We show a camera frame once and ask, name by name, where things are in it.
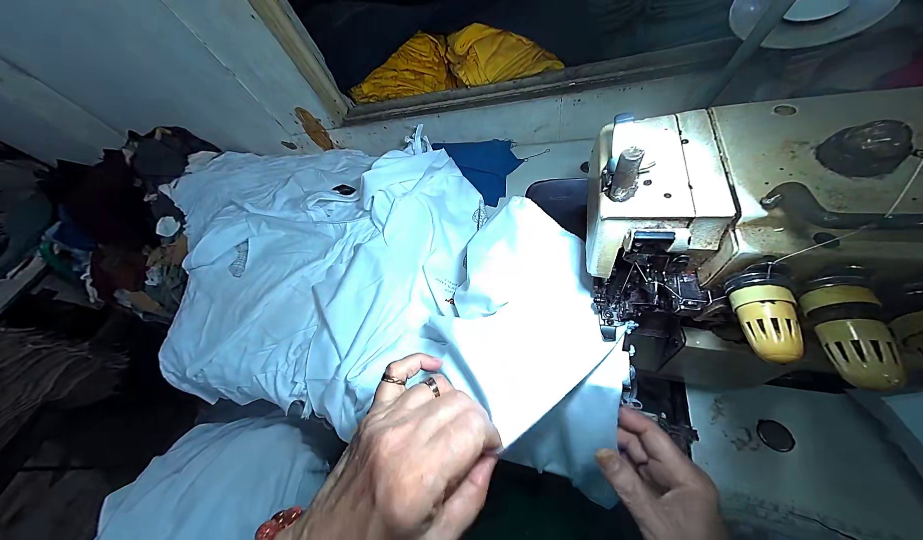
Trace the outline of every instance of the gold ring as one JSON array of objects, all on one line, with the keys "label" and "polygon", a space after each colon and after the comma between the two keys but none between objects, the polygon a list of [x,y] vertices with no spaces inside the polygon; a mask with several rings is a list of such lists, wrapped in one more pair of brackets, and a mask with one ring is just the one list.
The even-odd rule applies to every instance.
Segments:
[{"label": "gold ring", "polygon": [[404,380],[402,378],[397,378],[396,376],[391,376],[390,374],[385,373],[382,375],[382,383],[391,383],[393,385],[401,385],[402,387],[404,387],[405,385],[407,385],[407,380]]},{"label": "gold ring", "polygon": [[441,390],[438,390],[438,381],[435,380],[433,376],[425,379],[425,385],[428,385],[428,387],[431,388],[431,393],[434,394],[435,398],[441,396]]}]

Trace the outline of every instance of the right hand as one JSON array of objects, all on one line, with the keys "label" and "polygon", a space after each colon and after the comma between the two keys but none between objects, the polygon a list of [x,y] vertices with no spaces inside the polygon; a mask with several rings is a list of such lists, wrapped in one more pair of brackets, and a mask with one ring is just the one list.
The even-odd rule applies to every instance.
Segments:
[{"label": "right hand", "polygon": [[277,540],[454,540],[475,521],[501,437],[477,401],[442,374],[405,382],[441,360],[412,354],[385,374],[371,410],[301,519]]},{"label": "right hand", "polygon": [[596,460],[646,540],[727,540],[718,488],[657,423],[621,407],[618,446]]}]

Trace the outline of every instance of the overlock sewing machine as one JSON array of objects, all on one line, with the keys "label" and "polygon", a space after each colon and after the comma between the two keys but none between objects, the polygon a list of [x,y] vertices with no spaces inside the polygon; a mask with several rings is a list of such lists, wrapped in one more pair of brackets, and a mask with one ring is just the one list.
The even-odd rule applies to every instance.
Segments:
[{"label": "overlock sewing machine", "polygon": [[923,87],[619,114],[588,162],[602,337],[690,384],[903,386],[923,372],[922,161]]}]

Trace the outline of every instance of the yellow cloth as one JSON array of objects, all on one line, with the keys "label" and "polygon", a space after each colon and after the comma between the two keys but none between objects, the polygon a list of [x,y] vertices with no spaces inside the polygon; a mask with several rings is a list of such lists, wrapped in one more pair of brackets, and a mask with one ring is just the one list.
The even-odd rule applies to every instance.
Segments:
[{"label": "yellow cloth", "polygon": [[445,48],[443,37],[416,33],[352,88],[351,97],[355,103],[372,103],[457,87],[445,63]]},{"label": "yellow cloth", "polygon": [[447,56],[452,72],[468,87],[521,79],[565,66],[527,37],[478,22],[448,36]]}]

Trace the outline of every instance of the bracelet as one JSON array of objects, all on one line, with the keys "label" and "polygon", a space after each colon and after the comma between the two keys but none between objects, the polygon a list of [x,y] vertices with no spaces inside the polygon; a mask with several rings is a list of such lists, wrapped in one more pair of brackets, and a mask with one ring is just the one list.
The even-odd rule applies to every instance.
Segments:
[{"label": "bracelet", "polygon": [[292,506],[271,516],[271,519],[263,522],[262,526],[258,527],[258,531],[255,532],[255,540],[274,540],[278,533],[297,521],[302,512],[304,510],[301,510],[300,506]]}]

